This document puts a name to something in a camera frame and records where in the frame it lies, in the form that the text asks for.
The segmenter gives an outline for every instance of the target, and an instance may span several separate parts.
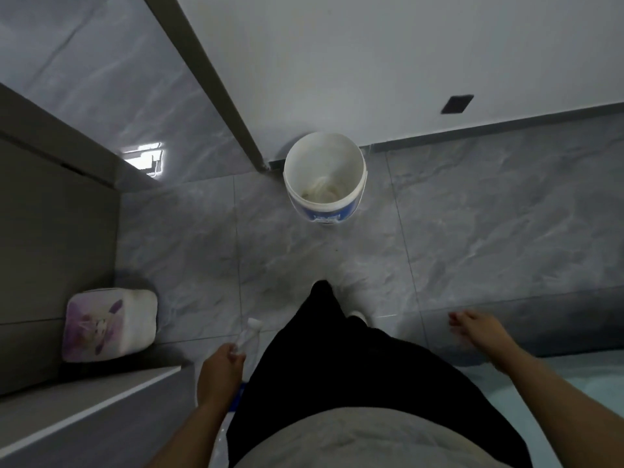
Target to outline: white edge strip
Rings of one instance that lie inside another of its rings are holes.
[[[148,386],[151,386],[159,381],[162,381],[166,377],[169,377],[172,374],[175,374],[181,369],[182,367],[176,366],[172,368],[171,370],[164,372],[163,374],[153,377],[149,381],[145,381],[144,383],[131,387],[127,391],[124,391],[123,393],[119,393],[116,396],[111,397],[110,399],[106,399],[105,401],[99,402],[98,404],[90,407],[89,409],[85,409],[85,410],[82,410],[81,412],[77,412],[73,416],[67,417],[66,419],[63,419],[55,424],[50,425],[49,427],[46,427],[45,429],[41,429],[40,431],[30,434],[27,437],[24,437],[23,439],[20,439],[16,442],[11,443],[10,445],[7,445],[6,447],[0,448],[0,460],[4,458],[5,456],[10,455],[13,452],[16,452],[19,449],[22,449],[30,444],[33,444],[41,440],[42,438],[47,437],[48,435],[51,435],[55,432],[58,432],[61,429],[64,429],[68,425],[74,424],[86,417],[89,417],[91,414],[95,414],[98,410],[102,410],[114,404],[117,401],[121,401],[122,399],[125,399],[128,396],[131,396],[132,394],[145,389]]]

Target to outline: white bucket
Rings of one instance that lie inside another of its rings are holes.
[[[340,223],[359,205],[366,185],[362,151],[338,133],[311,133],[286,156],[284,182],[292,205],[307,220]]]

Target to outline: white shoe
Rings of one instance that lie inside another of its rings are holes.
[[[362,312],[358,312],[357,310],[354,310],[353,312],[350,312],[349,315],[347,315],[347,318],[349,318],[349,317],[361,318],[362,322],[364,322],[367,327],[370,327],[370,325],[366,321],[366,317],[364,317],[364,314]]]

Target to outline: forearm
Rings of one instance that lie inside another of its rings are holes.
[[[222,406],[206,402],[195,408],[147,468],[206,468],[227,413],[227,408],[223,409]]]
[[[501,362],[565,468],[624,461],[624,419],[519,347]]]

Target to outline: person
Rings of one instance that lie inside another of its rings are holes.
[[[624,465],[624,419],[520,348],[492,315],[451,328],[507,374],[565,468]],[[199,405],[149,464],[207,467],[245,357],[221,346]],[[525,442],[459,370],[421,346],[346,317],[327,281],[259,361],[227,432],[230,467],[530,467]]]

